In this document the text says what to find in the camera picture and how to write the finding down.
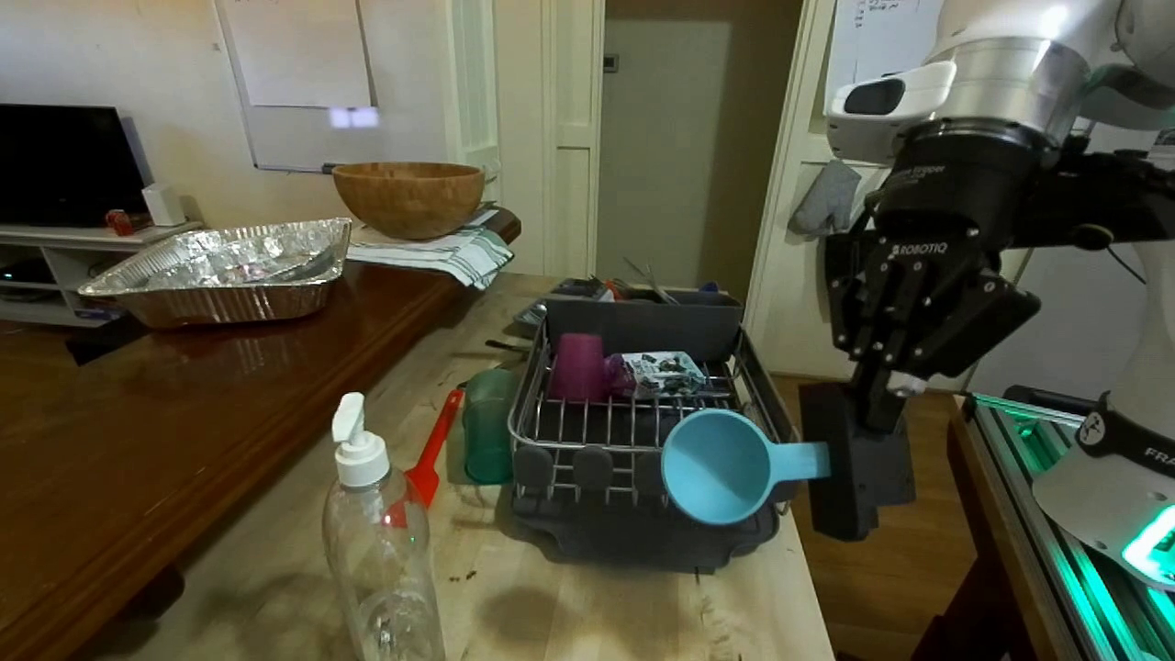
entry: television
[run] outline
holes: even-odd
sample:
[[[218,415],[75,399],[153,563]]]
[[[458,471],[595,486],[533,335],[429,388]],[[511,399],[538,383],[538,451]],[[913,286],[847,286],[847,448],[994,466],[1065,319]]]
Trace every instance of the television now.
[[[0,104],[0,225],[102,227],[108,208],[147,211],[118,111]]]

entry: clear plastic bottle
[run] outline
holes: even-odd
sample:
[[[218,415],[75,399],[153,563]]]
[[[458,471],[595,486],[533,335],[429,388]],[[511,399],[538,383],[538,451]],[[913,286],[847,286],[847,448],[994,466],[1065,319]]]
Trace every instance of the clear plastic bottle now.
[[[344,394],[336,422],[339,486],[322,536],[348,639],[364,661],[446,661],[429,522],[391,471],[385,440],[364,428],[364,396]]]

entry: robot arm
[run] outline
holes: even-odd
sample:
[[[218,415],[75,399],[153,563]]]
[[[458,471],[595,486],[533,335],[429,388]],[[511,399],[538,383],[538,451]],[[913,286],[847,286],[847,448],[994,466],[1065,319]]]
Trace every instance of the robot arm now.
[[[1172,0],[948,0],[926,67],[833,99],[833,149],[891,172],[851,230],[828,240],[833,344],[855,373],[838,394],[847,428],[816,428],[847,481],[816,493],[831,508],[831,517],[816,508],[816,525],[862,536],[871,515],[833,517],[838,508],[861,517],[867,508],[844,503],[884,493],[862,466],[900,437],[905,388],[972,367],[1035,315],[1040,301],[999,276],[999,249],[1175,236],[1163,172],[1084,155],[1071,134],[1077,118],[1163,120],[1175,105],[1172,31]]]

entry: cabinet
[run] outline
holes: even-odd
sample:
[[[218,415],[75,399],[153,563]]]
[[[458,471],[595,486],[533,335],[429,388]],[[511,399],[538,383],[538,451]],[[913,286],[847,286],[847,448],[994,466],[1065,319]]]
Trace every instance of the cabinet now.
[[[118,308],[82,301],[77,286],[175,230],[179,227],[145,227],[135,236],[114,236],[108,227],[0,227],[0,323],[109,323]]]

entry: metal wire rack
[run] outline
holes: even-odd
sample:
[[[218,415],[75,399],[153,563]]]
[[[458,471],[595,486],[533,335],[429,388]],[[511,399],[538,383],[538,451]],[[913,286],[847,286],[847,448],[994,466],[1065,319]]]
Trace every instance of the metal wire rack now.
[[[571,402],[552,396],[552,350],[539,336],[511,411],[517,500],[669,508],[661,493],[661,443],[699,406],[735,406],[767,434],[790,437],[776,388],[741,336],[735,355],[702,361],[705,388],[675,396],[609,396]]]

